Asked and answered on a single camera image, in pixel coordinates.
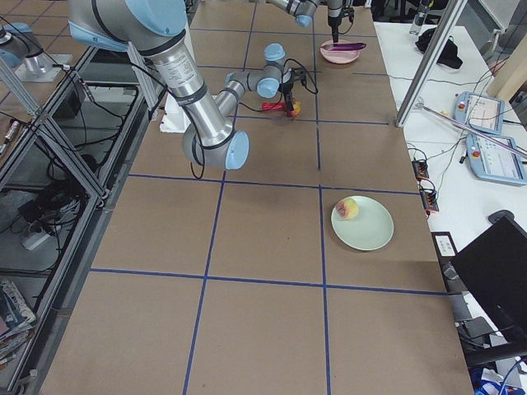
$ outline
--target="toy fruit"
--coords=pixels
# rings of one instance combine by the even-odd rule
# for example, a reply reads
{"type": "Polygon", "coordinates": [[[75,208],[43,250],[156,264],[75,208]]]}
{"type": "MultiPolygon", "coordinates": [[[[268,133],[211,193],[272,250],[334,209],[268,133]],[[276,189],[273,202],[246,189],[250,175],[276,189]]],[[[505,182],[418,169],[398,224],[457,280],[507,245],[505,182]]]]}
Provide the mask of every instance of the toy fruit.
{"type": "Polygon", "coordinates": [[[353,197],[345,197],[335,205],[335,210],[344,220],[351,220],[359,213],[359,205],[353,197]]]}

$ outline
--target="blue cable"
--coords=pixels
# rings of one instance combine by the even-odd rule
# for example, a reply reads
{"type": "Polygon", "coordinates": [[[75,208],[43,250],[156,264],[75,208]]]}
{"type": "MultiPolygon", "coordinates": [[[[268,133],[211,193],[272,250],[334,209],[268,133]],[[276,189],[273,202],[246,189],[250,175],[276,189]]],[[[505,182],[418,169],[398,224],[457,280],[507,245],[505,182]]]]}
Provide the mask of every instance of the blue cable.
{"type": "Polygon", "coordinates": [[[517,361],[515,364],[512,365],[511,369],[507,372],[507,374],[505,375],[505,377],[503,378],[503,382],[501,383],[501,387],[500,387],[500,391],[497,393],[497,395],[502,395],[503,394],[503,390],[505,389],[505,386],[506,386],[506,382],[507,382],[507,379],[509,378],[509,376],[511,375],[512,371],[518,367],[519,364],[521,364],[527,357],[523,357],[522,359],[520,359],[519,361],[517,361]]]}

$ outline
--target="black bag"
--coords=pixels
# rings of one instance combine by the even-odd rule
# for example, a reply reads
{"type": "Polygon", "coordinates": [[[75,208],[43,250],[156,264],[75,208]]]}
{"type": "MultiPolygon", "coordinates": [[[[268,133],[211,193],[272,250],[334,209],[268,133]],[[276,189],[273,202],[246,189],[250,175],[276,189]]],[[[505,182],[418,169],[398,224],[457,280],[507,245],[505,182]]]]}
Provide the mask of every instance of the black bag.
{"type": "MultiPolygon", "coordinates": [[[[435,32],[436,28],[428,29],[419,36],[419,39],[416,41],[415,45],[422,53],[427,50],[431,37],[435,32]]],[[[460,68],[463,64],[463,61],[458,58],[458,46],[454,44],[452,37],[446,41],[445,47],[443,48],[441,55],[439,55],[437,62],[456,69],[460,68]]]]}

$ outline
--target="blue control panel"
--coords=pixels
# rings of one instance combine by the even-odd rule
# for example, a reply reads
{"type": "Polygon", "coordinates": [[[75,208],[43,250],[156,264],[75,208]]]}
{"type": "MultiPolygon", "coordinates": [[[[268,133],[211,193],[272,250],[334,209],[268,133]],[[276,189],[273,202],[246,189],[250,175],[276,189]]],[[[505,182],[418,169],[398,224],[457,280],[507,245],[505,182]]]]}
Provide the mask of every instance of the blue control panel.
{"type": "MultiPolygon", "coordinates": [[[[516,148],[512,137],[493,137],[516,148]]],[[[474,133],[467,135],[467,155],[472,171],[479,179],[511,185],[526,185],[527,174],[521,158],[474,133]]]]}
{"type": "Polygon", "coordinates": [[[501,99],[463,92],[457,96],[454,119],[492,135],[500,135],[503,126],[505,102],[501,99]]]}

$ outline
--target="light blue joint cap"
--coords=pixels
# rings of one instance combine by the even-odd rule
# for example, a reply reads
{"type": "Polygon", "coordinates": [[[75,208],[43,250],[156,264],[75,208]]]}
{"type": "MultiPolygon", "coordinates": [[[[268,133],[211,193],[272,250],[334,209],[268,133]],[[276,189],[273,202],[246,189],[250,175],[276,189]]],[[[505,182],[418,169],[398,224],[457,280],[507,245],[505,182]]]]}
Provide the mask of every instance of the light blue joint cap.
{"type": "Polygon", "coordinates": [[[265,97],[266,99],[271,99],[277,94],[279,87],[280,83],[277,80],[267,77],[258,82],[256,91],[260,96],[265,97]]]}
{"type": "Polygon", "coordinates": [[[3,27],[6,31],[8,31],[9,33],[13,33],[13,34],[16,34],[18,33],[18,30],[21,32],[21,33],[31,33],[31,28],[24,22],[13,22],[11,23],[10,25],[5,25],[3,27]]]}
{"type": "Polygon", "coordinates": [[[227,170],[238,170],[244,165],[249,156],[249,136],[246,132],[238,131],[232,137],[227,156],[225,158],[225,168],[227,170]]]}
{"type": "Polygon", "coordinates": [[[231,80],[231,77],[234,76],[235,73],[233,72],[230,72],[229,74],[227,74],[227,77],[225,77],[225,85],[229,83],[229,81],[231,80]]]}
{"type": "Polygon", "coordinates": [[[276,62],[277,60],[283,59],[286,56],[286,52],[280,44],[273,43],[265,47],[263,56],[268,62],[276,62]]]}
{"type": "Polygon", "coordinates": [[[141,25],[158,35],[174,37],[184,30],[187,12],[183,0],[124,0],[141,25]]]}
{"type": "Polygon", "coordinates": [[[128,45],[115,41],[114,39],[109,39],[104,37],[99,33],[85,29],[82,26],[77,25],[69,21],[69,31],[72,37],[80,41],[83,44],[90,45],[91,47],[97,47],[101,49],[108,49],[109,51],[117,52],[126,52],[128,45]]]}
{"type": "Polygon", "coordinates": [[[13,55],[11,52],[3,51],[0,49],[0,57],[2,57],[3,61],[7,63],[7,65],[11,68],[20,66],[22,61],[17,58],[15,55],[13,55]]]}
{"type": "Polygon", "coordinates": [[[295,18],[298,26],[307,27],[313,21],[313,18],[309,15],[299,15],[295,18]]]}

